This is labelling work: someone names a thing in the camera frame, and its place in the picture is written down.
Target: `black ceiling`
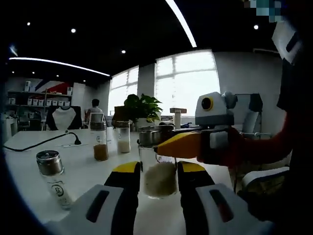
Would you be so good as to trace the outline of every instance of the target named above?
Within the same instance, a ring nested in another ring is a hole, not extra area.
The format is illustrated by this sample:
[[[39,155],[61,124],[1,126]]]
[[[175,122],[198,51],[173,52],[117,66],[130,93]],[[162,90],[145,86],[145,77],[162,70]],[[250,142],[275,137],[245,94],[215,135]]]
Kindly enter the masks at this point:
[[[244,8],[241,0],[175,2],[191,29],[197,49],[275,49],[271,41],[275,24],[269,23],[268,17],[257,17],[255,9]],[[114,75],[159,57],[193,49],[165,0],[52,3],[25,2],[15,6],[8,36],[19,57],[55,60]],[[255,24],[259,25],[258,30],[253,29]],[[86,80],[88,84],[109,79],[43,62],[11,60],[7,67],[15,72],[13,75],[26,77]]]

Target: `green leaves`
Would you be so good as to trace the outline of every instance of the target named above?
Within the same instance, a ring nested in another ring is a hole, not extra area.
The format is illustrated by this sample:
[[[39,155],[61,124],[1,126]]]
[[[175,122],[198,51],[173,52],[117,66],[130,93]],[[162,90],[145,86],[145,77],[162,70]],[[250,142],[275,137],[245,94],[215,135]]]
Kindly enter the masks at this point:
[[[142,94],[139,98],[135,94],[130,94],[124,101],[128,109],[129,119],[136,122],[138,118],[146,118],[148,122],[159,120],[157,112],[163,111],[158,104],[161,103],[155,97]]]

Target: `glass jar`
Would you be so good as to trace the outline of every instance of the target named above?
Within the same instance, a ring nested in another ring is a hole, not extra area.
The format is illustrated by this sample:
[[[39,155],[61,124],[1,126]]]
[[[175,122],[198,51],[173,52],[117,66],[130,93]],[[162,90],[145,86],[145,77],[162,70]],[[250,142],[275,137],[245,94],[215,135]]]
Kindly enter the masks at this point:
[[[103,113],[90,114],[90,141],[93,146],[93,156],[97,161],[105,161],[109,158],[107,126],[103,117]]]
[[[116,121],[117,152],[129,153],[131,151],[131,133],[129,121]]]
[[[152,147],[138,146],[141,163],[141,190],[150,198],[162,199],[177,192],[176,158],[154,152]]]
[[[69,210],[73,203],[64,183],[64,166],[57,151],[46,150],[36,155],[37,165],[52,196],[64,210]]]

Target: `potted plant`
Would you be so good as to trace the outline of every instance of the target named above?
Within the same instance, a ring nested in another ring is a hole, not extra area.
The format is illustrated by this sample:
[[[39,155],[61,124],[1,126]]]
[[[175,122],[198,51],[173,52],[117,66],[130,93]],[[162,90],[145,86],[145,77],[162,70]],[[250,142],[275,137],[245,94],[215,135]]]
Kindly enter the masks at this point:
[[[135,94],[130,94],[124,101],[129,119],[133,121],[136,128],[153,124],[155,120],[160,120],[158,112],[163,111],[158,104],[161,103],[155,97],[141,95],[139,98]]]

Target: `bright window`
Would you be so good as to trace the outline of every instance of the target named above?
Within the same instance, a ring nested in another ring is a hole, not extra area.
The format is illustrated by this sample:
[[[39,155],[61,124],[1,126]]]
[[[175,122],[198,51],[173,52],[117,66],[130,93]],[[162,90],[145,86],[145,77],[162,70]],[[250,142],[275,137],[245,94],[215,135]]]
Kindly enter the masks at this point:
[[[182,116],[194,117],[200,95],[220,92],[213,53],[199,50],[172,55],[156,61],[156,98],[162,115],[170,108],[185,108]]]
[[[109,92],[108,115],[114,115],[115,106],[123,106],[130,94],[137,94],[138,66],[112,77]]]

